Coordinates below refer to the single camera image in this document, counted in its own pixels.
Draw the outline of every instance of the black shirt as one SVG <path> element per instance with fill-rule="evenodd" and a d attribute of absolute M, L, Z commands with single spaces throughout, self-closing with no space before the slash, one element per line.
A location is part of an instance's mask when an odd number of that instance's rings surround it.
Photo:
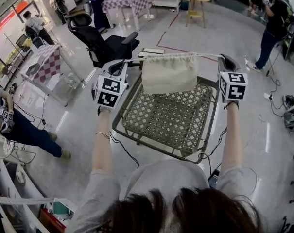
<path fill-rule="evenodd" d="M 289 20 L 289 16 L 292 14 L 292 10 L 287 5 L 289 4 L 288 0 L 275 0 L 275 3 L 270 8 L 274 14 L 273 17 L 269 17 L 269 21 L 267 24 L 267 30 L 274 37 L 282 39 L 286 36 L 287 30 L 283 26 L 283 20 Z"/>

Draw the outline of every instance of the beige cloth bag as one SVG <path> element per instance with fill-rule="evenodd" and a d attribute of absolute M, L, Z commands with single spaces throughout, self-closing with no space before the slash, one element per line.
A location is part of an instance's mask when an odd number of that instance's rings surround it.
<path fill-rule="evenodd" d="M 148 56 L 142 68 L 142 85 L 146 94 L 193 90 L 198 75 L 196 53 Z"/>

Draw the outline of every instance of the checkered tablecloth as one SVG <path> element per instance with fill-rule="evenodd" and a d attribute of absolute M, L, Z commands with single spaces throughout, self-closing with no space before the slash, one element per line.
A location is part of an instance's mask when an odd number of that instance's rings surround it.
<path fill-rule="evenodd" d="M 22 74 L 26 75 L 31 59 L 42 55 L 44 61 L 35 74 L 28 76 L 29 79 L 37 82 L 45 82 L 53 75 L 60 73 L 60 45 L 44 45 L 40 46 L 38 52 L 33 54 L 22 68 Z"/>
<path fill-rule="evenodd" d="M 107 13 L 108 10 L 114 8 L 123 8 L 126 6 L 134 6 L 135 15 L 138 16 L 139 12 L 144 8 L 151 8 L 151 0 L 104 0 L 102 3 L 103 12 Z"/>

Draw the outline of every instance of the white tiled floor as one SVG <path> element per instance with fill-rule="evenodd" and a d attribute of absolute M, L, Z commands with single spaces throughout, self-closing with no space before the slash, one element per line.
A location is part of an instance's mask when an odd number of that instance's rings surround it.
<path fill-rule="evenodd" d="M 147 22 L 145 16 L 139 19 L 140 45 L 134 51 L 133 57 L 136 58 L 143 47 L 157 47 L 161 36 L 165 33 L 158 45 L 171 48 L 165 48 L 166 53 L 178 52 L 172 49 L 225 53 L 241 65 L 241 72 L 247 73 L 249 79 L 248 94 L 245 101 L 240 103 L 245 186 L 253 203 L 262 213 L 269 232 L 275 232 L 284 216 L 288 216 L 291 223 L 294 222 L 294 203 L 288 203 L 294 195 L 294 186 L 290 186 L 290 181 L 294 180 L 294 133 L 289 134 L 284 127 L 283 119 L 272 114 L 271 105 L 263 96 L 264 93 L 270 93 L 275 89 L 271 79 L 265 77 L 265 72 L 258 74 L 245 66 L 245 56 L 253 60 L 259 53 L 264 27 L 250 18 L 217 5 L 207 4 L 206 10 L 207 26 L 203 29 L 199 26 L 200 21 L 197 23 L 193 21 L 186 28 L 184 12 L 181 12 L 173 22 L 177 13 L 165 9 L 151 9 L 151 14 L 154 16 L 152 21 Z M 124 24 L 117 14 L 116 28 L 109 30 L 103 37 L 107 38 L 112 34 L 129 35 L 134 30 L 133 19 L 128 20 L 129 15 L 126 13 L 127 22 Z M 56 131 L 59 137 L 58 143 L 72 153 L 72 160 L 66 163 L 43 150 L 36 149 L 37 157 L 28 166 L 30 175 L 45 195 L 67 197 L 78 203 L 91 172 L 91 152 L 97 115 L 90 87 L 96 81 L 98 71 L 94 72 L 85 45 L 72 35 L 66 26 L 54 29 L 54 33 L 69 54 L 73 66 L 88 81 L 87 86 L 78 91 L 67 107 L 63 107 L 51 97 L 46 97 L 44 100 L 44 94 L 40 90 L 24 82 L 17 89 L 15 101 L 20 98 L 18 104 L 38 117 L 42 115 L 44 104 L 44 119 L 48 124 L 46 129 Z M 274 49 L 271 55 L 272 62 L 277 53 L 278 50 Z M 62 64 L 61 68 L 65 73 L 68 72 L 65 64 Z M 282 95 L 294 96 L 294 67 L 279 56 L 275 62 L 274 73 L 273 79 L 279 79 L 281 82 L 281 87 L 274 93 L 275 104 L 279 106 Z M 134 83 L 138 74 L 136 67 L 129 71 L 130 85 Z M 201 59 L 200 75 L 216 80 L 217 63 Z M 277 111 L 279 115 L 283 112 L 284 109 Z M 212 151 L 226 125 L 226 112 L 221 104 L 214 124 L 207 153 Z M 116 135 L 116 138 L 122 141 L 128 151 L 138 159 L 140 165 L 168 158 L 155 150 L 137 146 L 135 142 L 120 135 Z M 212 170 L 221 161 L 223 145 L 224 141 L 211 156 Z M 112 144 L 112 151 L 114 172 L 120 182 L 124 183 L 135 170 L 136 164 L 119 144 Z M 200 167 L 208 176 L 208 161 L 204 160 Z M 256 177 L 248 167 L 257 174 L 255 190 Z"/>

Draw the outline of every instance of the chair armrest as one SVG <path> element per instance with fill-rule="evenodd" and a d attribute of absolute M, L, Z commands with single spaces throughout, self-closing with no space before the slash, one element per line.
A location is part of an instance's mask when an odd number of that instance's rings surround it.
<path fill-rule="evenodd" d="M 125 40 L 121 42 L 122 45 L 127 45 L 131 43 L 138 36 L 138 32 L 132 32 Z"/>

